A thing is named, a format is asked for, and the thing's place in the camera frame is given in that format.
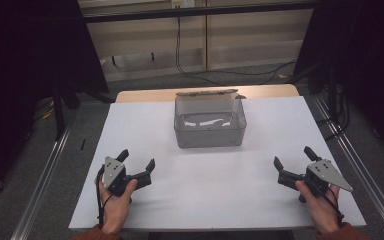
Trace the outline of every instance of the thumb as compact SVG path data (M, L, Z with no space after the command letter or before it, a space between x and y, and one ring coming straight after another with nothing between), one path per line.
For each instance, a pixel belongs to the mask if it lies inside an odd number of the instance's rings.
M296 181L295 186L301 192L302 196L305 198L307 204L312 205L317 199L313 196L310 189L303 181Z
M123 195L121 196L124 200L127 202L130 201L130 197L132 196L133 192L135 191L136 185L138 184L138 180L132 179L126 186L126 190L124 190Z

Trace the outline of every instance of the person's left hand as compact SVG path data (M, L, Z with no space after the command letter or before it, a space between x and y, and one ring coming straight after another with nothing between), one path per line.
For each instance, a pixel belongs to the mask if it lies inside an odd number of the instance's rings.
M101 201L105 202L104 208L104 226L102 226L102 232L106 234L118 235L126 222L129 214L130 197L133 191L135 191L137 180L131 180L126 187L123 195L120 197L111 196L110 191L104 187L104 183L99 181L99 192L101 195Z

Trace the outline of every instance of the sleeve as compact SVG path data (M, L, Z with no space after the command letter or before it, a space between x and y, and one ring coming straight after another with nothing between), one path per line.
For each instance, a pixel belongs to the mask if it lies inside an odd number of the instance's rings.
M369 240L369 238L357 231L349 223L343 223L336 232L317 235L317 240Z
M71 240L121 240L119 236L109 235L101 231L101 225L97 224L90 231L81 233Z

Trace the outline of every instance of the transparent gray box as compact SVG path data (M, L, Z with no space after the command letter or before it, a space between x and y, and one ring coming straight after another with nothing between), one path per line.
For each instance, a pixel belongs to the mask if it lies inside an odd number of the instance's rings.
M246 119L237 90L178 93L174 130L180 148L240 146Z

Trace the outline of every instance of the gray carpet floor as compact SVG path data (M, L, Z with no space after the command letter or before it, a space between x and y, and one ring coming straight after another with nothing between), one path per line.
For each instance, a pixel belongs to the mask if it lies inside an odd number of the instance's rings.
M261 73L273 70L278 66L279 64L242 67L229 69L229 71ZM278 74L283 73L286 75L292 71L293 64L286 66L277 72L276 77L270 81L270 84L285 82L285 79L279 78ZM220 85L255 85L270 80L272 75L237 75L212 72L200 74L198 77L200 78L189 78L176 74L110 82L111 92L107 95L115 98L118 92L127 90L214 86L213 83L209 83L202 78L217 82ZM305 96L315 120L321 119L322 116L314 104L313 97L307 91L307 83L303 81L296 86L300 94ZM79 94L79 98L82 104L78 110L65 109L67 121L75 116L74 124L50 179L28 239L69 239L77 234L77 232L68 229L68 224L109 110L108 104L97 102L87 95ZM350 104L350 110L351 118L346 135L368 171L384 192L384 140L376 137L370 122L352 103ZM326 125L321 126L320 130L324 136L331 134ZM0 239L11 238L54 147L55 136L54 117L38 119L17 162L3 179L4 188L0 192ZM382 216L377 211L360 180L354 174L354 170L336 140L332 139L327 144L343 175L355 189L353 196L367 221L367 226L360 228L360 230L371 239L384 239ZM293 233L297 240L315 239L314 229L296 229L293 230ZM123 237L132 240L147 239L148 234L129 232L123 233ZM254 237L255 239L264 239L264 233L254 232L252 238L254 239Z

